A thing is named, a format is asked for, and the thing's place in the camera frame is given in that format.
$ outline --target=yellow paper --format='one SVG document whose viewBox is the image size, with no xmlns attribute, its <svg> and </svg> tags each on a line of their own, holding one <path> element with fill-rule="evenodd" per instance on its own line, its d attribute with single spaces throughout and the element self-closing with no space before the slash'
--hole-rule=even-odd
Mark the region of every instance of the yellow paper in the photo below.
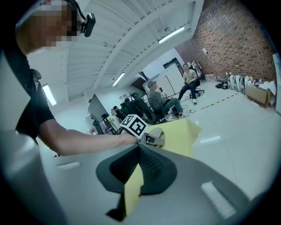
<svg viewBox="0 0 281 225">
<path fill-rule="evenodd" d="M 145 130 L 149 133 L 152 129 L 160 127 L 165 133 L 165 145 L 162 149 L 177 153 L 183 156 L 192 156 L 192 144 L 196 141 L 201 128 L 188 119 L 179 119 L 173 122 L 148 126 Z M 133 212 L 140 200 L 141 186 L 144 178 L 140 165 L 125 184 L 125 206 L 127 216 Z"/>
<path fill-rule="evenodd" d="M 124 196 L 127 215 L 132 213 L 137 206 L 140 199 L 139 196 L 141 193 L 142 185 L 144 185 L 144 178 L 141 167 L 139 164 L 137 164 L 136 169 L 125 184 Z"/>
</svg>

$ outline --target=ceiling light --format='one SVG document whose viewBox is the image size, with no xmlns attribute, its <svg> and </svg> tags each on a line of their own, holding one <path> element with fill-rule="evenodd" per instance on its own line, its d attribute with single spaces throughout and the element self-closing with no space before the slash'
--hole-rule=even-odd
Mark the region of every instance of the ceiling light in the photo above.
<svg viewBox="0 0 281 225">
<path fill-rule="evenodd" d="M 57 104 L 56 101 L 55 101 L 55 99 L 54 99 L 54 97 L 53 97 L 53 95 L 52 95 L 52 93 L 51 93 L 51 91 L 50 91 L 49 85 L 48 85 L 48 84 L 45 84 L 45 85 L 42 86 L 42 88 L 43 88 L 43 90 L 44 90 L 44 92 L 45 92 L 45 95 L 47 96 L 49 102 L 50 102 L 52 105 Z"/>
<path fill-rule="evenodd" d="M 179 29 L 177 29 L 176 31 L 170 33 L 169 35 L 167 35 L 166 37 L 160 39 L 158 42 L 159 44 L 163 43 L 164 41 L 168 40 L 169 38 L 171 38 L 172 36 L 176 35 L 177 33 L 181 32 L 184 30 L 184 27 L 181 27 Z"/>
<path fill-rule="evenodd" d="M 125 73 L 121 73 L 120 77 L 118 77 L 118 79 L 114 82 L 113 86 L 115 86 L 119 81 L 120 79 L 122 78 L 122 76 L 124 76 Z"/>
</svg>

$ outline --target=white ceiling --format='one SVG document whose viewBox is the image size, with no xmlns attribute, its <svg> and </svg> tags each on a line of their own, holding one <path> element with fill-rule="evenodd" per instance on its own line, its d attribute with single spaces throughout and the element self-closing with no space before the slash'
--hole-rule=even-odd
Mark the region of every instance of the white ceiling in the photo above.
<svg viewBox="0 0 281 225">
<path fill-rule="evenodd" d="M 123 71 L 134 71 L 132 64 L 137 65 L 164 45 L 157 40 L 171 31 L 181 26 L 188 29 L 193 24 L 195 30 L 202 6 L 203 0 L 91 0 L 83 13 L 93 12 L 97 22 L 91 36 L 79 36 L 69 51 L 69 99 L 79 97 L 90 87 L 110 88 Z M 126 73 L 123 80 L 130 80 L 137 72 Z"/>
<path fill-rule="evenodd" d="M 122 72 L 126 74 L 118 86 L 130 85 L 150 62 L 193 37 L 204 0 L 77 2 L 84 15 L 95 14 L 96 25 L 91 36 L 77 37 L 69 51 L 29 56 L 31 67 L 41 72 L 41 83 L 49 84 L 58 103 L 80 97 L 85 90 L 112 88 Z M 185 31 L 161 45 L 157 42 L 181 26 Z M 41 68 L 38 57 L 41 64 L 50 62 L 48 67 Z"/>
</svg>

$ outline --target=office chair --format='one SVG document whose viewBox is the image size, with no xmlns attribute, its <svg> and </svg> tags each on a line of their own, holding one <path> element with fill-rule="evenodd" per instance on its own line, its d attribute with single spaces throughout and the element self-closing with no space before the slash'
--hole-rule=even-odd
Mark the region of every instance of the office chair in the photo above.
<svg viewBox="0 0 281 225">
<path fill-rule="evenodd" d="M 197 78 L 197 80 L 194 81 L 194 82 L 196 82 L 195 94 L 198 94 L 198 95 L 200 96 L 200 92 L 202 91 L 202 92 L 204 93 L 205 90 L 201 90 L 200 88 L 198 88 L 198 86 L 200 86 L 200 80 L 199 80 L 199 78 Z"/>
<path fill-rule="evenodd" d="M 125 102 L 125 103 L 127 104 L 126 108 L 128 109 L 129 112 L 131 112 L 130 114 L 136 114 L 140 118 L 143 117 L 142 111 L 134 104 L 133 101 L 129 101 L 129 102 Z"/>
<path fill-rule="evenodd" d="M 134 98 L 134 104 L 141 110 L 141 112 L 145 115 L 146 117 L 146 122 L 148 124 L 154 125 L 156 123 L 164 123 L 166 122 L 165 119 L 165 109 L 162 107 L 161 111 L 158 112 L 153 112 L 148 105 L 144 102 L 142 98 L 140 98 L 138 93 L 132 93 L 131 96 Z"/>
</svg>

